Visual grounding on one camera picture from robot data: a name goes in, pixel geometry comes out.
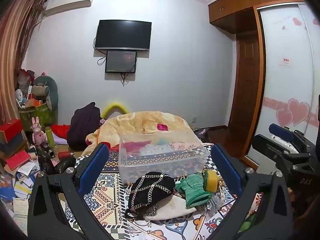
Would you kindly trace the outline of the white sliding door with hearts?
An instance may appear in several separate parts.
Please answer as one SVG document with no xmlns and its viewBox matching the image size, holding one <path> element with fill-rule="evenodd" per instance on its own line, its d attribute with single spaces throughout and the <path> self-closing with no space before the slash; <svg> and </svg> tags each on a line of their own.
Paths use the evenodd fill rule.
<svg viewBox="0 0 320 240">
<path fill-rule="evenodd" d="M 319 20 L 305 3 L 258 11 L 265 42 L 265 87 L 256 133 L 270 137 L 270 124 L 278 124 L 316 142 Z"/>
</svg>

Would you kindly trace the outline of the pink rabbit toy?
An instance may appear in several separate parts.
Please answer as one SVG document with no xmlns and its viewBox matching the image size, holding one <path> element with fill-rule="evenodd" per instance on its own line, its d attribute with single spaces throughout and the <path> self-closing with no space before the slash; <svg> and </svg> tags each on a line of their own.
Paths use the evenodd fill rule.
<svg viewBox="0 0 320 240">
<path fill-rule="evenodd" d="M 40 146 L 42 143 L 47 142 L 46 134 L 42 130 L 42 126 L 40 125 L 39 117 L 32 117 L 31 119 L 31 130 L 33 132 L 33 142 L 35 146 Z"/>
</svg>

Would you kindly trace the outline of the red book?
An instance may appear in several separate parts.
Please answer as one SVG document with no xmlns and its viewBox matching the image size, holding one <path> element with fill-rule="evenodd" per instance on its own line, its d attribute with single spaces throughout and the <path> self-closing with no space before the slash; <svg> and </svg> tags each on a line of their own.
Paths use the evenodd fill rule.
<svg viewBox="0 0 320 240">
<path fill-rule="evenodd" d="M 20 167 L 21 165 L 25 164 L 31 159 L 31 156 L 29 153 L 27 153 L 25 150 L 22 150 L 9 159 L 6 160 L 6 166 L 7 168 L 11 169 L 12 171 L 16 168 Z"/>
</svg>

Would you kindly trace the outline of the green bottle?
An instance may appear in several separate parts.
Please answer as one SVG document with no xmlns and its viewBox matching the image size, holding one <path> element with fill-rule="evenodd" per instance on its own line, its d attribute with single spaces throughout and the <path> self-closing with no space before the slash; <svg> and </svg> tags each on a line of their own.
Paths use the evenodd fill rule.
<svg viewBox="0 0 320 240">
<path fill-rule="evenodd" d="M 46 132 L 46 137 L 47 137 L 47 143 L 49 145 L 50 148 L 54 148 L 55 147 L 55 141 L 54 141 L 54 137 L 53 137 L 53 133 L 52 133 L 52 129 L 50 126 L 46 126 L 45 127 L 45 132 Z"/>
</svg>

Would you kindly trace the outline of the small black wall monitor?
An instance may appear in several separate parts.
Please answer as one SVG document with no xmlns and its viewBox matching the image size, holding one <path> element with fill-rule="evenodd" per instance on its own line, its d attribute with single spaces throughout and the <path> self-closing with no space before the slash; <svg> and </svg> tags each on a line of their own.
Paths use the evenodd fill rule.
<svg viewBox="0 0 320 240">
<path fill-rule="evenodd" d="M 112 50 L 106 54 L 106 73 L 129 74 L 136 72 L 137 52 Z"/>
</svg>

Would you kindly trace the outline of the yellow fleece blanket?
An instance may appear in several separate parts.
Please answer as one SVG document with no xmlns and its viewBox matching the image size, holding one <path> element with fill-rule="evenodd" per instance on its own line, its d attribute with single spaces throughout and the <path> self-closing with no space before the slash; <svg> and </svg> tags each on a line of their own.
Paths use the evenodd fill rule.
<svg viewBox="0 0 320 240">
<path fill-rule="evenodd" d="M 121 135 L 162 132 L 179 135 L 187 132 L 196 142 L 201 142 L 182 117 L 160 111 L 142 111 L 122 114 L 106 120 L 100 128 L 86 136 L 87 147 L 82 155 L 90 155 L 101 142 L 107 143 L 109 148 L 119 145 Z"/>
</svg>

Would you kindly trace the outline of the green knitted glove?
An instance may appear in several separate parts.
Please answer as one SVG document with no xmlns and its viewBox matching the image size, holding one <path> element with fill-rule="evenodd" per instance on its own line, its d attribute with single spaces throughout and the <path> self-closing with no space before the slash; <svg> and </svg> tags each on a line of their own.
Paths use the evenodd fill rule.
<svg viewBox="0 0 320 240">
<path fill-rule="evenodd" d="M 204 190 L 202 174 L 190 174 L 176 184 L 175 190 L 185 197 L 186 208 L 204 205 L 210 201 L 212 194 Z"/>
</svg>

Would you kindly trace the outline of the white cloth pouch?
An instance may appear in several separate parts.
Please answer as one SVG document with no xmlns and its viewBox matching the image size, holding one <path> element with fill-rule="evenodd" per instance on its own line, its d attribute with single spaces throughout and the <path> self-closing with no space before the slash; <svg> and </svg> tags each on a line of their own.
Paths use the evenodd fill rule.
<svg viewBox="0 0 320 240">
<path fill-rule="evenodd" d="M 195 207 L 186 207 L 186 201 L 175 195 L 171 195 L 159 201 L 154 215 L 144 215 L 146 221 L 168 220 L 182 217 L 196 212 Z"/>
</svg>

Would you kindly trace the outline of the red cushion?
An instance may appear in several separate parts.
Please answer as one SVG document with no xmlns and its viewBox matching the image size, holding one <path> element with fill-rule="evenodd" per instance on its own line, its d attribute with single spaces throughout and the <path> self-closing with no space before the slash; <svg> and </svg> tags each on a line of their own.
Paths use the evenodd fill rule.
<svg viewBox="0 0 320 240">
<path fill-rule="evenodd" d="M 52 132 L 63 139 L 67 139 L 67 133 L 70 129 L 70 125 L 57 125 L 57 124 L 52 124 L 51 130 Z"/>
</svg>

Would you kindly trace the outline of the green cardboard box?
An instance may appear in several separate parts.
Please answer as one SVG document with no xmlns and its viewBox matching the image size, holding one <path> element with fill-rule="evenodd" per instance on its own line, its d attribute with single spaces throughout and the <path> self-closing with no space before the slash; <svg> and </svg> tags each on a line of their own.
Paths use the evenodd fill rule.
<svg viewBox="0 0 320 240">
<path fill-rule="evenodd" d="M 46 103 L 37 107 L 28 107 L 19 109 L 20 118 L 22 121 L 23 129 L 27 132 L 31 131 L 32 118 L 39 118 L 42 129 L 50 126 L 55 122 L 55 114 L 49 109 Z"/>
</svg>

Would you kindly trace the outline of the patterned patchwork bedsheet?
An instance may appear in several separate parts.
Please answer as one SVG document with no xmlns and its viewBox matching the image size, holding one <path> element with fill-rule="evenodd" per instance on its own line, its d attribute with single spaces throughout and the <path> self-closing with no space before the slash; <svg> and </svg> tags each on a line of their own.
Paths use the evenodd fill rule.
<svg viewBox="0 0 320 240">
<path fill-rule="evenodd" d="M 121 183 L 113 151 L 84 201 L 114 239 L 208 239 L 236 202 L 237 196 L 219 181 L 206 204 L 187 207 L 178 191 L 151 206 L 140 220 L 126 219 L 131 186 Z"/>
</svg>

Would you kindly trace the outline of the large black wall television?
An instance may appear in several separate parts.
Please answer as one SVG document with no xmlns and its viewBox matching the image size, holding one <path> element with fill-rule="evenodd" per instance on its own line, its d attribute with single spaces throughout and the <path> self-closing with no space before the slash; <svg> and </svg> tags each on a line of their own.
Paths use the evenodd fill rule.
<svg viewBox="0 0 320 240">
<path fill-rule="evenodd" d="M 148 51 L 151 27 L 151 22 L 144 21 L 100 20 L 94 48 Z"/>
</svg>

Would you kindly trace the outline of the yellow fuzzy arch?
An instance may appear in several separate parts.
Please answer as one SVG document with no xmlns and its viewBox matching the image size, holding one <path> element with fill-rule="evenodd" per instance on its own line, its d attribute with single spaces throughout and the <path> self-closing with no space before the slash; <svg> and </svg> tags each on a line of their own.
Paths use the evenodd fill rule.
<svg viewBox="0 0 320 240">
<path fill-rule="evenodd" d="M 127 114 L 130 111 L 124 104 L 120 102 L 112 102 L 104 108 L 104 110 L 101 113 L 101 117 L 103 119 L 108 119 L 110 115 L 114 112 L 118 112 L 120 114 Z"/>
</svg>

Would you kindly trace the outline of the black bag with chain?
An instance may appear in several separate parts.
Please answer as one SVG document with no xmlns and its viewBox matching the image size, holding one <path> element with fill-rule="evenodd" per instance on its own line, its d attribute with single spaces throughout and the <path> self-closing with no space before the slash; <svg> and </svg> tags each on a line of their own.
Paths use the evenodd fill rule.
<svg viewBox="0 0 320 240">
<path fill-rule="evenodd" d="M 149 172 L 131 186 L 126 219 L 142 220 L 144 215 L 154 215 L 157 203 L 172 195 L 175 181 L 168 174 Z"/>
</svg>

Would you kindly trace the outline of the silver tinsel bundle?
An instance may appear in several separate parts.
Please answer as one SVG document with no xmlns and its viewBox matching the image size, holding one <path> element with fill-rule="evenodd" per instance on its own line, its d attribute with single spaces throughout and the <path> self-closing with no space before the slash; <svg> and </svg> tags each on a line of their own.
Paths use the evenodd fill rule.
<svg viewBox="0 0 320 240">
<path fill-rule="evenodd" d="M 224 193 L 213 193 L 210 200 L 200 206 L 200 212 L 203 215 L 213 216 L 221 209 L 225 200 L 226 195 Z"/>
</svg>

